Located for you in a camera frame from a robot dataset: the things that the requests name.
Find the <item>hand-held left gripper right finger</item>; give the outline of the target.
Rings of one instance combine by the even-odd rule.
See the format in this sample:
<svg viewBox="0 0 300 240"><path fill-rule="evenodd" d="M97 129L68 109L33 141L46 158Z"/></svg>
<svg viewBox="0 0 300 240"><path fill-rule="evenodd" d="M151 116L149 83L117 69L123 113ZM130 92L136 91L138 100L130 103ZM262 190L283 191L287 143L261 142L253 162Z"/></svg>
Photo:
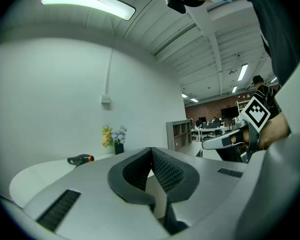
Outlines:
<svg viewBox="0 0 300 240"><path fill-rule="evenodd" d="M246 164L151 148L154 215L171 235L190 228L233 191Z"/></svg>

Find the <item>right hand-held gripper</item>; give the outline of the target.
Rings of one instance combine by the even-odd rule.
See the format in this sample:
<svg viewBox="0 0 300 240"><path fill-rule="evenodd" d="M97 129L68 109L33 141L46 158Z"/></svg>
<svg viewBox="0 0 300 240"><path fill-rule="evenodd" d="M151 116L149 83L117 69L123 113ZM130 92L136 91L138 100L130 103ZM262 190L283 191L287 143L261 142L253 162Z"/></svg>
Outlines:
<svg viewBox="0 0 300 240"><path fill-rule="evenodd" d="M271 113L255 97L253 97L238 117L232 120L232 131L221 136L205 140L201 146L205 150L216 150L223 161L248 163L252 155L259 150L261 130L270 118ZM246 151L241 151L231 141L231 136L249 130L249 145Z"/></svg>

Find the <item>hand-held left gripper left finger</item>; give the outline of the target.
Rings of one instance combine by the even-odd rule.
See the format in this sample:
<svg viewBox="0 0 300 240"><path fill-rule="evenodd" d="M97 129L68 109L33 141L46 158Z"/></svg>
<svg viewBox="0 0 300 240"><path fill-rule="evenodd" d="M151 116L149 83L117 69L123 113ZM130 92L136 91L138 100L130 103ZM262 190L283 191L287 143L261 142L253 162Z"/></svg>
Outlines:
<svg viewBox="0 0 300 240"><path fill-rule="evenodd" d="M51 237L68 240L163 240L155 199L146 193L151 149L81 165L36 194L24 212Z"/></svg>

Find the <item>person's right hand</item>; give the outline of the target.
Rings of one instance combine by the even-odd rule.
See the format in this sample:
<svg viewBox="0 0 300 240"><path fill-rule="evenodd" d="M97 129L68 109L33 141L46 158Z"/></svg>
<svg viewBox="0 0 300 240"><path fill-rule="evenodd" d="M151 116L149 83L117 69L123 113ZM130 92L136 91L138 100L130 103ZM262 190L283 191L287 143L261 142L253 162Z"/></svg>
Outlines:
<svg viewBox="0 0 300 240"><path fill-rule="evenodd" d="M233 146L238 147L241 151L246 151L250 143L250 132L246 128L243 131L238 131L230 136L230 140Z"/></svg>

